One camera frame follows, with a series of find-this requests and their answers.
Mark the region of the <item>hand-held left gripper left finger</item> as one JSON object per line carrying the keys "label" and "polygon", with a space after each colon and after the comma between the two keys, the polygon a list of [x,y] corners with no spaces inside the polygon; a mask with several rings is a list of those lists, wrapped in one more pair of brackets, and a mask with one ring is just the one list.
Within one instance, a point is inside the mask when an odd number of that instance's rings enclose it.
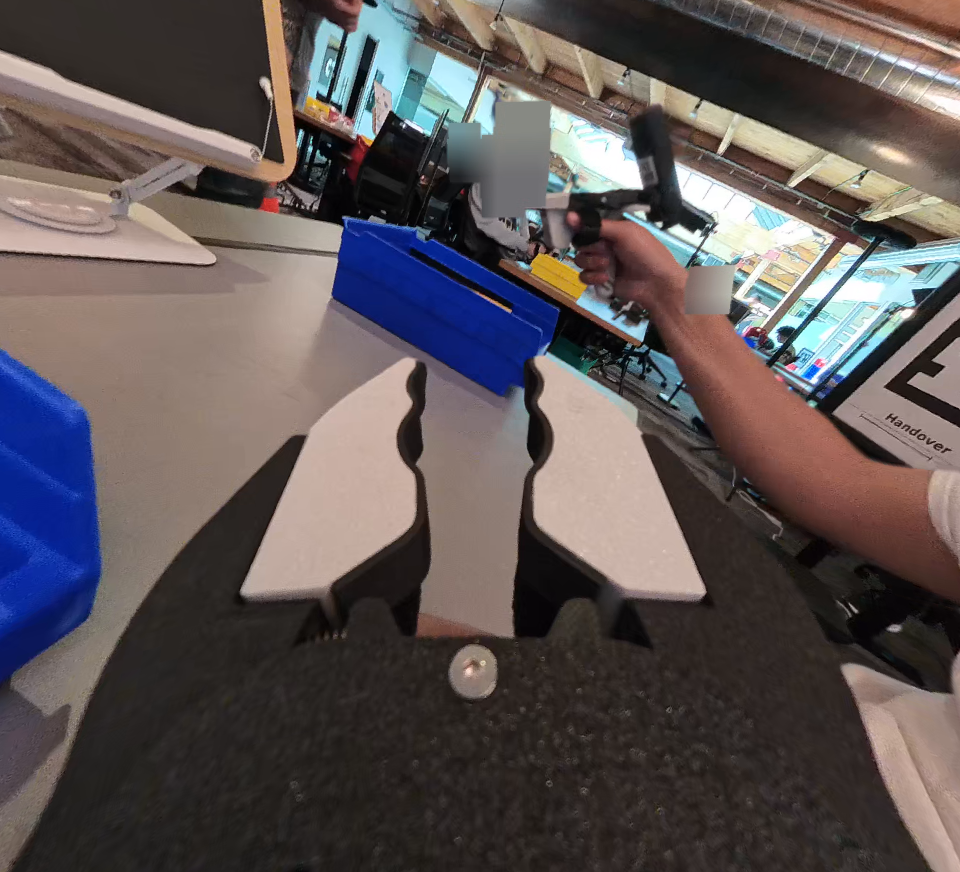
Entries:
{"label": "hand-held left gripper left finger", "polygon": [[426,365],[402,359],[309,429],[240,589],[245,602],[400,604],[430,566]]}

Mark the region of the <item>person's right forearm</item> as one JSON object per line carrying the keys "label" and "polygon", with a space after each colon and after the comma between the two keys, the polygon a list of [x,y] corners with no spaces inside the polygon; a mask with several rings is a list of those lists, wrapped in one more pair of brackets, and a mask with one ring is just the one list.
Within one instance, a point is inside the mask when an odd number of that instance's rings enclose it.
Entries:
{"label": "person's right forearm", "polygon": [[721,315],[651,305],[653,321],[721,450],[817,538],[958,602],[958,556],[930,513],[929,470],[864,456],[790,393]]}

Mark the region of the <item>black rectangular duct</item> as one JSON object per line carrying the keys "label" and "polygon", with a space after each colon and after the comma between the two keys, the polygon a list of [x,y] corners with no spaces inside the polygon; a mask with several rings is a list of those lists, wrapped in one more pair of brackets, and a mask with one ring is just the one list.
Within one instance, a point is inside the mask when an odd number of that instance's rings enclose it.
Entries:
{"label": "black rectangular duct", "polygon": [[958,120],[643,0],[469,0],[958,201]]}

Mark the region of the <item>black floor lamp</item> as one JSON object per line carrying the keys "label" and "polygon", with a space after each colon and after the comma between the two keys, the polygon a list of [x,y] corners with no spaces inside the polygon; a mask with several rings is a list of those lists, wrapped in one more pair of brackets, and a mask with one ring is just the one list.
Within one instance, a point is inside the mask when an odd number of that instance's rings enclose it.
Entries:
{"label": "black floor lamp", "polygon": [[862,249],[861,253],[854,258],[852,263],[846,268],[846,270],[836,279],[835,282],[830,286],[830,288],[821,296],[819,301],[814,305],[808,312],[807,315],[799,322],[799,324],[794,329],[790,337],[785,338],[779,346],[772,352],[769,358],[765,361],[765,365],[768,368],[773,369],[784,357],[787,347],[791,343],[795,343],[805,332],[805,330],[810,327],[810,325],[818,318],[820,314],[826,309],[826,307],[834,300],[834,297],[838,295],[846,286],[847,282],[851,279],[854,279],[860,268],[879,250],[884,247],[890,248],[895,247],[897,249],[912,249],[917,245],[917,241],[911,235],[904,233],[902,231],[894,229],[888,223],[883,222],[874,222],[867,221],[864,219],[857,219],[853,223],[853,232],[857,234],[860,238],[867,241],[867,245]]}

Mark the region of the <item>yellow storage bin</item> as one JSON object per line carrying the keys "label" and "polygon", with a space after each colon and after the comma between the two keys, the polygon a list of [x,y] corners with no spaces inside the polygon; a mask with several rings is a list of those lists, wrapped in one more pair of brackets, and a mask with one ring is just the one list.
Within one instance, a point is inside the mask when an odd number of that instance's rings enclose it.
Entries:
{"label": "yellow storage bin", "polygon": [[530,273],[535,279],[563,293],[574,302],[578,301],[587,289],[577,268],[546,253],[534,256],[530,263]]}

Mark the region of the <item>person's right hand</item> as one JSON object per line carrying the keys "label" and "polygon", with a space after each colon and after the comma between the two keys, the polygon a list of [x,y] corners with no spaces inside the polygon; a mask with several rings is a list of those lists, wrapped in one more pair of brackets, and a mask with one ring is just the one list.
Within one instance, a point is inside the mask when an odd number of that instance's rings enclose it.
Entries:
{"label": "person's right hand", "polygon": [[598,241],[577,246],[574,263],[583,282],[610,286],[613,295],[639,304],[655,319],[685,311],[688,272],[631,219],[603,219]]}

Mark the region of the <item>wood edged work table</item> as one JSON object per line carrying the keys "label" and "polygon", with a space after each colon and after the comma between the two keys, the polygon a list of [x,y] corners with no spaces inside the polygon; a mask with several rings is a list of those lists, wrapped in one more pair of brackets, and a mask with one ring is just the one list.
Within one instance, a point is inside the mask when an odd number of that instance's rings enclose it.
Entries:
{"label": "wood edged work table", "polygon": [[574,298],[548,284],[543,279],[532,274],[530,266],[512,259],[501,259],[499,270],[510,279],[524,288],[534,290],[547,301],[559,305],[584,321],[610,334],[623,342],[633,346],[640,346],[645,338],[647,325],[645,321],[639,324],[630,324],[624,317],[615,319],[615,313],[608,304],[597,299],[588,290]]}

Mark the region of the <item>black office chair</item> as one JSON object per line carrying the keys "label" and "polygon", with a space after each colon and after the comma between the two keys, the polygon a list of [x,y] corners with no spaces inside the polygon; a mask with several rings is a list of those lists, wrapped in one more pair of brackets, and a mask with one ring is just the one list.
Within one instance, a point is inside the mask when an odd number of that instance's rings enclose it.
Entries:
{"label": "black office chair", "polygon": [[353,215],[395,225],[416,223],[438,167],[445,160],[448,115],[432,131],[390,111],[357,171]]}

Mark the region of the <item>blue bin with marker label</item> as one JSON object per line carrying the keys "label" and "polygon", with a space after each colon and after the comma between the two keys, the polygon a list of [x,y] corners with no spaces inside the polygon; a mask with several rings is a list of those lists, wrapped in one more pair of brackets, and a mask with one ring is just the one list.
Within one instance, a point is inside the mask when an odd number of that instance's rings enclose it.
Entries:
{"label": "blue bin with marker label", "polygon": [[102,575],[90,420],[1,352],[1,680],[84,623]]}

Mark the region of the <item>wood edged black board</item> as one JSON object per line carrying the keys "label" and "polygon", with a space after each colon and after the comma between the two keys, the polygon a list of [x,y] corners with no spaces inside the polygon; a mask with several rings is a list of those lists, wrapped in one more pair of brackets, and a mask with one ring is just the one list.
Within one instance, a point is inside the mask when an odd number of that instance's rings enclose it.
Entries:
{"label": "wood edged black board", "polygon": [[114,206],[204,167],[294,170],[280,0],[2,0],[1,45],[3,106],[163,156]]}

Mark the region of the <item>black framed marker sign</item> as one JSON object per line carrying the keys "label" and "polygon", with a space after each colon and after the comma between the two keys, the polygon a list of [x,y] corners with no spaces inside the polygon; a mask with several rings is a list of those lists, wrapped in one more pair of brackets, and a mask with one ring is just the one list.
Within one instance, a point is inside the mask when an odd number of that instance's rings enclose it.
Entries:
{"label": "black framed marker sign", "polygon": [[820,402],[872,458],[915,469],[959,469],[959,273]]}

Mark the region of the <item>unlabelled blue bin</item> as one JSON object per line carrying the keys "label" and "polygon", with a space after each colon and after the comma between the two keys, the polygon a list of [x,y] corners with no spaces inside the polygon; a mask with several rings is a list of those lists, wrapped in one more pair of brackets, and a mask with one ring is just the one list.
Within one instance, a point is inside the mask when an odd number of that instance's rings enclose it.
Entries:
{"label": "unlabelled blue bin", "polygon": [[[508,314],[468,290],[473,283],[512,303]],[[413,227],[343,220],[332,298],[488,391],[524,383],[543,355],[559,310]]]}

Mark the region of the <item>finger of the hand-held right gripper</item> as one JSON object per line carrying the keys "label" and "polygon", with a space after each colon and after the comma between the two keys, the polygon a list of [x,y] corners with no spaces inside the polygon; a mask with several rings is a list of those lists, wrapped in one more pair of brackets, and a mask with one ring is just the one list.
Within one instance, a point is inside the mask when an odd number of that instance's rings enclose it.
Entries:
{"label": "finger of the hand-held right gripper", "polygon": [[575,231],[568,223],[568,215],[577,204],[577,194],[546,194],[542,209],[542,241],[547,250],[564,252],[574,247]]}

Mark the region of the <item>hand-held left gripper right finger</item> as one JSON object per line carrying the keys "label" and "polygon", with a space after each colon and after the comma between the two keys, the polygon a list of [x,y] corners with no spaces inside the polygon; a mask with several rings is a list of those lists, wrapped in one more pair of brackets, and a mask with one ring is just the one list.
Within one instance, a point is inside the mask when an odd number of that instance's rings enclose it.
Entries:
{"label": "hand-held left gripper right finger", "polygon": [[708,591],[627,403],[550,357],[524,366],[531,467],[522,488],[515,634],[546,637],[591,602],[601,630],[644,640],[640,604]]}

